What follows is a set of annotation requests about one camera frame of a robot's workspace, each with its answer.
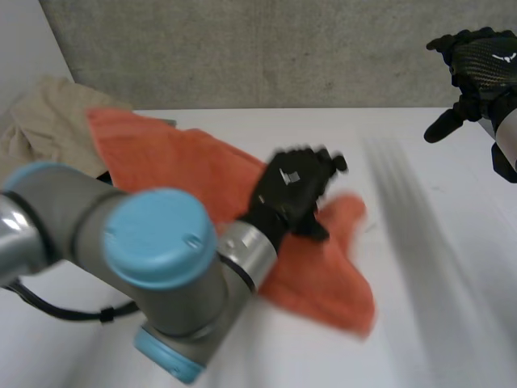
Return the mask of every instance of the logo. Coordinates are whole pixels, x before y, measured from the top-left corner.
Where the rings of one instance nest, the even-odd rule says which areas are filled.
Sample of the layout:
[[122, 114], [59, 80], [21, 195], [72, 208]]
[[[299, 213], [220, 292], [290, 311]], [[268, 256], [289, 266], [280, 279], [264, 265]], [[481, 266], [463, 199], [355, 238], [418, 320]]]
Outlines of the logo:
[[282, 179], [284, 180], [286, 186], [290, 183], [295, 183], [300, 180], [300, 176], [298, 175], [297, 171], [294, 171], [292, 174], [286, 174], [280, 168], [280, 174], [282, 175]]
[[498, 57], [495, 54], [492, 54], [492, 57], [494, 57], [495, 59], [500, 59], [501, 61], [506, 61], [506, 62], [510, 63], [514, 60], [515, 57], [517, 57], [517, 53], [513, 53], [511, 55], [511, 57]]

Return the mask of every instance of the white surface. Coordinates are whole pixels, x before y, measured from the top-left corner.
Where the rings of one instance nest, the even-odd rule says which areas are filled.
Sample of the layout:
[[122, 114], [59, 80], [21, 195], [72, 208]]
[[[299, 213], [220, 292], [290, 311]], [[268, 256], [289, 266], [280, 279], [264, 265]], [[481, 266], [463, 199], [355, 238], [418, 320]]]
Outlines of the white surface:
[[[70, 77], [61, 51], [37, 0], [0, 0], [0, 133], [3, 114], [39, 76]], [[72, 264], [27, 280], [39, 295], [61, 306], [98, 310], [113, 294], [108, 286]], [[68, 386], [99, 325], [48, 318], [0, 291], [0, 386]]]
[[[377, 302], [378, 319], [370, 337], [361, 342], [257, 299], [195, 386], [433, 386], [427, 380], [425, 349], [410, 296], [380, 216], [362, 148], [364, 137], [401, 143], [470, 280], [485, 292], [509, 328], [507, 334], [515, 334], [517, 186], [492, 172], [491, 140], [475, 124], [467, 124], [443, 143], [426, 144], [423, 132], [441, 112], [419, 108], [142, 112], [175, 119], [181, 129], [202, 128], [262, 159], [275, 147], [293, 144], [324, 144], [340, 150], [350, 173], [335, 181], [331, 191], [356, 192], [368, 207], [355, 257]], [[181, 386], [132, 348], [141, 320], [131, 317], [105, 327], [73, 386]]]

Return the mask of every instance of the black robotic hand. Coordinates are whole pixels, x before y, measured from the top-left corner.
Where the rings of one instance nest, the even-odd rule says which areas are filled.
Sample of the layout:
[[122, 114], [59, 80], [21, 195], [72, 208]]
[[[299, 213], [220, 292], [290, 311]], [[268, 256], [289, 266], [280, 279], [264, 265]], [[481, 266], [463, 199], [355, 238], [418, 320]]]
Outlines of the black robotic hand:
[[[427, 45], [443, 55], [452, 75], [452, 85], [461, 96], [426, 131], [424, 138], [435, 143], [461, 127], [464, 121], [492, 122], [494, 134], [506, 116], [517, 108], [517, 38], [511, 31], [464, 30], [442, 36]], [[492, 147], [495, 171], [517, 182], [517, 173], [496, 144]]]
[[317, 199], [336, 172], [346, 170], [344, 157], [337, 154], [332, 158], [325, 148], [280, 151], [254, 188], [250, 212], [273, 212], [286, 231], [325, 240], [328, 232], [314, 216]]

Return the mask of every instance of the gray concrete wall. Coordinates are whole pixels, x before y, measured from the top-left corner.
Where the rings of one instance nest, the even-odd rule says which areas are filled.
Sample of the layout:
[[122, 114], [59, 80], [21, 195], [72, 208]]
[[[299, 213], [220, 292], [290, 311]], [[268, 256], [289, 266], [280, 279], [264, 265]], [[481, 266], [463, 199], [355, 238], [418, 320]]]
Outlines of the gray concrete wall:
[[445, 106], [426, 43], [516, 0], [40, 0], [76, 81], [137, 108]]

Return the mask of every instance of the wall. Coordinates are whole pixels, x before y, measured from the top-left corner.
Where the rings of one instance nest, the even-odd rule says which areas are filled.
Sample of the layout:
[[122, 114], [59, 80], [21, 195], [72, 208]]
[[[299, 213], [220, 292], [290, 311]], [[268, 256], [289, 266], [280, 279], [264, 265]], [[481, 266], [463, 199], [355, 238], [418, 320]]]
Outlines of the wall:
[[[41, 74], [70, 77], [37, 0], [0, 0], [0, 116]], [[43, 299], [76, 309], [98, 310], [111, 288], [64, 263], [25, 280]], [[0, 290], [0, 386], [59, 388], [95, 340], [100, 325], [47, 317], [14, 294]]]
[[443, 107], [426, 43], [515, 0], [40, 0], [76, 82], [140, 109]]

